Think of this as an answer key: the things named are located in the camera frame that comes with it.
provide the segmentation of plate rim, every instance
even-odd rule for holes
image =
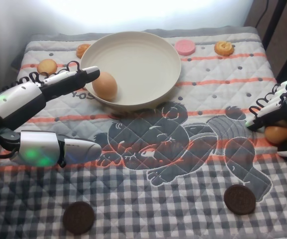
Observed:
[[[181,58],[180,58],[180,55],[178,54],[178,52],[176,51],[176,49],[173,47],[173,45],[170,44],[169,42],[167,42],[167,41],[166,41],[165,39],[163,39],[162,37],[159,37],[159,36],[157,36],[157,35],[155,35],[155,34],[152,34],[152,33],[143,32],[143,31],[122,31],[122,32],[112,33],[112,34],[109,34],[109,35],[107,35],[107,36],[104,36],[104,37],[100,38],[99,40],[97,40],[95,43],[93,43],[93,44],[84,52],[84,54],[83,54],[83,56],[82,56],[82,58],[81,58],[81,61],[80,61],[80,67],[81,67],[81,68],[88,67],[88,66],[84,66],[84,67],[82,66],[82,65],[83,65],[83,62],[85,62],[85,60],[83,61],[83,59],[85,59],[85,55],[86,55],[86,53],[87,53],[88,51],[90,51],[91,47],[94,46],[94,45],[95,45],[97,42],[99,42],[100,40],[102,40],[102,39],[104,39],[104,38],[108,38],[108,37],[113,37],[113,36],[115,36],[115,35],[133,34],[133,33],[152,35],[153,37],[159,38],[159,39],[161,39],[164,43],[166,43],[167,45],[171,46],[172,49],[173,49],[173,51],[175,52],[175,54],[176,54],[176,56],[177,56],[178,63],[180,64],[180,69],[179,69],[178,75],[176,76],[177,79],[175,80],[175,82],[173,83],[173,85],[172,85],[167,91],[165,91],[165,92],[164,92],[162,95],[160,95],[159,97],[157,97],[157,98],[155,98],[155,99],[153,99],[153,100],[144,102],[144,103],[123,105],[123,104],[118,104],[118,103],[106,101],[106,100],[104,100],[104,99],[98,97],[97,95],[92,94],[92,96],[95,97],[98,101],[103,102],[103,103],[105,103],[105,104],[107,104],[107,105],[110,105],[110,106],[113,106],[113,107],[141,107],[141,106],[145,106],[145,105],[147,105],[147,104],[149,104],[149,103],[155,102],[156,100],[158,100],[158,99],[160,99],[161,97],[165,96],[168,92],[170,92],[170,91],[173,89],[173,87],[175,86],[175,84],[177,83],[177,81],[178,81],[178,79],[179,79],[179,77],[180,77],[180,75],[181,75],[181,71],[182,71]],[[88,84],[91,84],[91,82],[90,82],[90,83],[87,83],[87,84],[85,85],[85,88],[87,89],[87,91],[88,91],[89,93],[91,93],[91,92],[88,90],[88,88],[89,88]]]

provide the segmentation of quilted mat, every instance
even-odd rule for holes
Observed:
[[[102,146],[95,162],[65,168],[0,164],[0,238],[73,238],[62,225],[70,203],[85,201],[95,224],[78,238],[287,238],[287,161],[262,133],[245,128],[248,107],[275,79],[254,28],[151,30],[171,44],[190,39],[182,73],[154,109],[116,112],[84,89],[47,103],[20,129],[51,130]],[[36,35],[19,78],[54,59],[58,71],[76,48],[102,34]],[[217,41],[232,42],[222,57]],[[223,201],[242,184],[255,194],[254,213],[237,216]]]

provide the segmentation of bear's leg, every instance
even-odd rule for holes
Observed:
[[[147,172],[155,186],[173,181],[177,176],[198,170],[211,152],[216,150],[216,136],[204,136],[190,142],[185,154],[174,163]]]
[[[236,177],[246,183],[246,187],[252,190],[256,201],[259,202],[269,192],[272,183],[265,174],[254,168],[254,157],[254,145],[247,138],[233,138],[226,144],[226,166]]]

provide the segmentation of cartoon bear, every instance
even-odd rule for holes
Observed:
[[[256,138],[245,127],[245,118],[239,108],[227,107],[225,115],[206,123],[183,125],[187,109],[174,102],[118,116],[108,133],[95,136],[103,150],[96,163],[108,166],[123,161],[129,169],[147,170],[148,180],[159,186],[200,169],[210,154],[220,155],[261,201],[271,181],[253,167]]]

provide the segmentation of black pole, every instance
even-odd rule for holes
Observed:
[[[267,47],[271,41],[273,33],[274,33],[274,31],[277,27],[277,24],[278,24],[278,22],[282,16],[282,13],[284,11],[286,4],[287,4],[287,0],[278,0],[275,11],[272,15],[271,21],[269,22],[269,25],[266,29],[266,32],[265,32],[265,35],[264,35],[264,38],[262,41],[265,50],[267,49]]]

